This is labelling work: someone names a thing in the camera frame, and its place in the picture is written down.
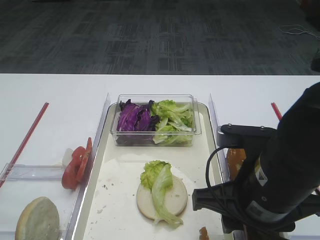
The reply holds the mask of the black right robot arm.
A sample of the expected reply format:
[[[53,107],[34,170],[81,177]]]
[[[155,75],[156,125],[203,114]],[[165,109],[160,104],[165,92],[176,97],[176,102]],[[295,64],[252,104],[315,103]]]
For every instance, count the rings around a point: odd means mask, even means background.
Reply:
[[[249,226],[276,237],[296,221],[320,211],[320,85],[307,88],[277,128],[224,124],[217,148],[243,149],[234,180],[195,189],[194,211],[208,209],[229,219],[229,232]]]

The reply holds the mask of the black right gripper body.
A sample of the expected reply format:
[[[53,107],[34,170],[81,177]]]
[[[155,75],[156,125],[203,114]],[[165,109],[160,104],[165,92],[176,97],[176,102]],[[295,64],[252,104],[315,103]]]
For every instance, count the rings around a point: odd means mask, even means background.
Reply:
[[[249,217],[242,209],[237,195],[234,193],[234,183],[232,181],[207,188],[194,189],[192,208],[194,211],[208,209],[221,214],[222,229],[227,234],[234,230],[242,231],[244,226],[265,234],[292,232],[296,228],[294,222],[265,223]]]

